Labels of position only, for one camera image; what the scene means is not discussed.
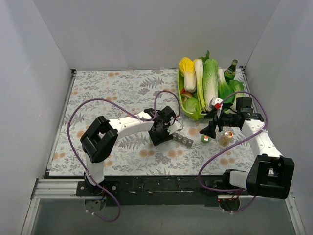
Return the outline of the green bottle cap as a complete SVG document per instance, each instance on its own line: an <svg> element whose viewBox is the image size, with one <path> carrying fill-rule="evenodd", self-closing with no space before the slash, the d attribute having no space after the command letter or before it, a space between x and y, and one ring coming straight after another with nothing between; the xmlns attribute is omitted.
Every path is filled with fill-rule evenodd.
<svg viewBox="0 0 313 235"><path fill-rule="evenodd" d="M207 144L211 141L211 137L207 136L207 135L202 135L201 136L201 142L204 144Z"/></svg>

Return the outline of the grey weekly pill organizer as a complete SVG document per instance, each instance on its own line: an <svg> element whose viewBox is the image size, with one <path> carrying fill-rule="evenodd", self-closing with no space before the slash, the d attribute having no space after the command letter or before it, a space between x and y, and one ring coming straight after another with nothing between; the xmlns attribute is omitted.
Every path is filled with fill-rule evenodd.
<svg viewBox="0 0 313 235"><path fill-rule="evenodd" d="M178 134L176 132L173 133L173 140L175 140L178 143L185 145L188 148L192 147L193 142L194 142L192 139L185 137L181 134Z"/></svg>

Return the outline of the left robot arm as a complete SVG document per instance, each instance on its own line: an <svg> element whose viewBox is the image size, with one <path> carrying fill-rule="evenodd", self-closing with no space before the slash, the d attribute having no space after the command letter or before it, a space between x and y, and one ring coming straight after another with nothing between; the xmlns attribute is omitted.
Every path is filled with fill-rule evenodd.
<svg viewBox="0 0 313 235"><path fill-rule="evenodd" d="M152 144L158 146L173 139L173 134L182 129L175 112L169 106L158 111L152 108L145 109L134 117L119 119L97 117L80 139L87 161L85 173L87 190L94 196L103 192L105 180L103 163L111 154L118 139L139 132L148 132Z"/></svg>

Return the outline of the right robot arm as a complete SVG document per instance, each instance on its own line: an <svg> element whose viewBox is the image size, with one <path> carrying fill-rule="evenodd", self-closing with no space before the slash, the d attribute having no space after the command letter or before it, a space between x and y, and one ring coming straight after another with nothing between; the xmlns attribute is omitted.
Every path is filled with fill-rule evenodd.
<svg viewBox="0 0 313 235"><path fill-rule="evenodd" d="M248 172L229 169L223 174L221 182L206 181L203 187L229 195L246 190L252 196L286 199L291 187L294 161L285 158L274 146L262 115L252 108L252 99L238 98L234 114L222 110L220 98L213 98L209 105L211 111L206 117L211 121L200 133L214 139L216 132L222 131L223 127L238 127L247 137L255 160Z"/></svg>

